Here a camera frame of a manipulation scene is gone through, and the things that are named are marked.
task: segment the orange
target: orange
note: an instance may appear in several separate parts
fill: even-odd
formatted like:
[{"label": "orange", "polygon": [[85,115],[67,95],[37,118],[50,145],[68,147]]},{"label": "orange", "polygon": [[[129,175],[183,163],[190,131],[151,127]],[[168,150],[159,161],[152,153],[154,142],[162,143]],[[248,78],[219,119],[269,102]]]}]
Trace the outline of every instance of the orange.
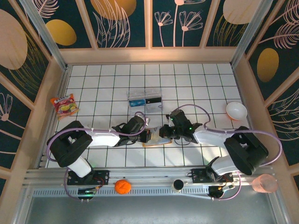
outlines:
[{"label": "orange", "polygon": [[115,191],[121,195],[129,193],[131,184],[126,180],[119,180],[115,183]]}]

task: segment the white tile floor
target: white tile floor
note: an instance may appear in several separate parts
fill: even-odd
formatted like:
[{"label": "white tile floor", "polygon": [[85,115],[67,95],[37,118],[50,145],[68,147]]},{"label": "white tile floor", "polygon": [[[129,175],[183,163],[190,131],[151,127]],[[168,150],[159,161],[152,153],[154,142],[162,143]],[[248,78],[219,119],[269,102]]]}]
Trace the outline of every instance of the white tile floor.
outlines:
[{"label": "white tile floor", "polygon": [[[127,122],[127,91],[133,88],[162,87],[163,113],[149,114],[149,127],[166,124],[165,114],[179,105],[196,104],[212,114],[211,127],[248,126],[246,120],[231,121],[226,115],[229,102],[241,102],[230,64],[132,64],[73,66],[66,94],[73,93],[80,111],[59,121],[57,131],[74,120],[84,126],[108,129]],[[200,109],[183,109],[192,122],[204,123]],[[140,143],[126,147],[91,147],[82,156],[97,168],[206,165],[227,150],[211,145],[175,142],[143,148]],[[46,167],[58,167],[47,162]]]}]

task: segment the blue label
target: blue label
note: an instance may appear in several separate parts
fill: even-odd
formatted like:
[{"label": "blue label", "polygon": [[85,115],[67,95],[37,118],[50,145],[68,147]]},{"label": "blue label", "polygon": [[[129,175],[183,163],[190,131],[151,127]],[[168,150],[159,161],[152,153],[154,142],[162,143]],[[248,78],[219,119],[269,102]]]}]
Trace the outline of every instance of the blue label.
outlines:
[{"label": "blue label", "polygon": [[145,105],[145,99],[137,99],[129,101],[131,107]]}]

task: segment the white bowl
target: white bowl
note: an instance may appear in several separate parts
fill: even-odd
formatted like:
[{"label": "white bowl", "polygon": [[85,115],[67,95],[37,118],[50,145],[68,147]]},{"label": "white bowl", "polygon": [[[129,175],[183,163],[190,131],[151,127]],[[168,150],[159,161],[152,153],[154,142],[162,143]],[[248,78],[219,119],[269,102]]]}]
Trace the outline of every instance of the white bowl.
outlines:
[{"label": "white bowl", "polygon": [[243,104],[231,102],[226,106],[226,113],[233,120],[243,120],[247,116],[247,109]]}]

